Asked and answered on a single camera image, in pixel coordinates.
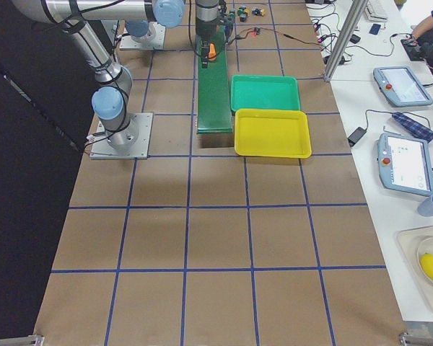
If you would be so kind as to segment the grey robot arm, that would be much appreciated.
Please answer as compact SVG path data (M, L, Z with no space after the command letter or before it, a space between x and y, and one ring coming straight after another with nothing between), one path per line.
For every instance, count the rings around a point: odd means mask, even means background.
M94 71L100 89L92 106L105 129L105 141L117 151L130 148L139 127L127 113L132 77L115 62L90 26L94 20L156 22L177 27L183 18L184 1L13 1L27 18L62 30L81 51Z
M145 1L145 18L124 21L121 48L130 50L164 50L168 30L179 27L187 9L195 15L195 32L188 32L191 50L208 68L225 52L227 34L218 30L233 28L234 17L226 13L225 1Z

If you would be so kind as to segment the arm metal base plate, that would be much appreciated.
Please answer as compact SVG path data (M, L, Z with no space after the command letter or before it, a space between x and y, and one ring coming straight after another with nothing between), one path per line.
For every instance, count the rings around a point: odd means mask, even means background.
M127 129L105 139L104 125L97 121L98 136L90 146L91 159L147 159L149 154L150 135L153 114L128 113L130 123Z
M150 35L134 37L128 35L128 30L123 30L120 50L163 50L165 42L166 28L157 23L152 23Z

